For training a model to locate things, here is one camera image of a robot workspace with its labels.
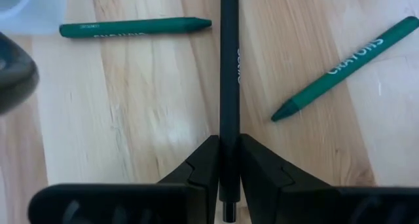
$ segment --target crayon tip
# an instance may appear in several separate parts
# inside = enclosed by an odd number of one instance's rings
[[[201,30],[204,28],[209,28],[212,26],[212,21],[203,19],[203,18],[193,18],[189,20],[188,29],[189,30]]]
[[[278,122],[279,120],[289,117],[298,111],[300,111],[300,109],[295,102],[293,100],[289,100],[285,102],[279,110],[277,110],[270,120],[272,122]]]

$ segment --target black plastic part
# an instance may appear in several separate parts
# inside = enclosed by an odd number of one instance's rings
[[[152,185],[57,185],[36,194],[32,224],[212,224],[219,139],[209,137],[183,164]]]
[[[239,0],[221,0],[220,42],[220,200],[235,203],[240,201]],[[224,219],[228,223],[234,220],[235,218]]]
[[[253,223],[418,223],[419,189],[332,187],[242,135],[241,173]]]
[[[210,136],[184,163],[159,181],[159,183],[186,183],[204,189],[206,193],[205,220],[206,223],[211,224],[214,223],[217,204],[219,148],[219,137]]]
[[[237,218],[237,207],[236,207],[236,203],[228,203],[228,202],[224,202],[223,203],[223,221],[227,222],[227,223],[234,223],[236,222],[236,218]]]
[[[0,115],[28,98],[38,82],[37,66],[32,58],[0,33]]]

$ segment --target black pencil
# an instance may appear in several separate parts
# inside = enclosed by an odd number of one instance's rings
[[[239,0],[221,0],[220,200],[223,221],[236,221],[240,201],[240,46]]]

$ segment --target crayons text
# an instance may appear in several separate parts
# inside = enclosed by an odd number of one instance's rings
[[[332,75],[337,74],[339,71],[341,71],[345,67],[348,67],[348,65],[358,60],[359,56],[364,56],[368,54],[368,52],[374,50],[375,48],[377,48],[377,46],[382,45],[383,43],[384,43],[383,39],[377,39],[375,41],[368,43],[368,45],[366,45],[364,48],[362,48],[361,50],[358,50],[358,52],[356,52],[355,54],[347,58],[345,61],[343,61],[336,67],[334,67],[332,70],[330,70],[328,74],[332,74]]]

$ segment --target light wood grain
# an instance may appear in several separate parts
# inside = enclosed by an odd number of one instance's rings
[[[220,0],[68,0],[66,22],[197,16],[192,35],[14,37],[41,83],[0,120],[0,222],[41,187],[152,183],[219,124]],[[240,0],[242,132],[333,185],[419,186],[419,31],[298,115],[293,94],[409,15],[417,0]],[[250,223],[246,201],[238,223]],[[217,222],[221,222],[217,209]]]

